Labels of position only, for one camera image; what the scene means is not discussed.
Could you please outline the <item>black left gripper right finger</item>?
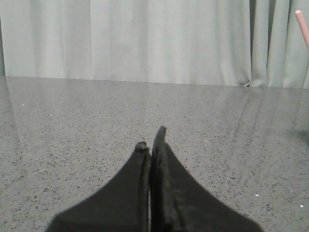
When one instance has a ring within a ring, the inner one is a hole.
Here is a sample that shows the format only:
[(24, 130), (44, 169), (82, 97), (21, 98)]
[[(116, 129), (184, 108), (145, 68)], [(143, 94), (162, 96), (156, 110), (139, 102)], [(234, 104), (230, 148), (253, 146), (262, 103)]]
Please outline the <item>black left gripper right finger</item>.
[(256, 222), (231, 209), (205, 190), (176, 158), (165, 136), (166, 127), (161, 126), (152, 149), (151, 231), (262, 231)]

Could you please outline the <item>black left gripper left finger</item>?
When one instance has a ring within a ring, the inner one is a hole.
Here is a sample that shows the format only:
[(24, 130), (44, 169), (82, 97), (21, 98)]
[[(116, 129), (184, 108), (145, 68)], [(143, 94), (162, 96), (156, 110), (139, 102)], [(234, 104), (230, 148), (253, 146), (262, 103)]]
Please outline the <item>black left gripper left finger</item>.
[(99, 191), (57, 214), (48, 232), (148, 231), (151, 156), (138, 142), (119, 172)]

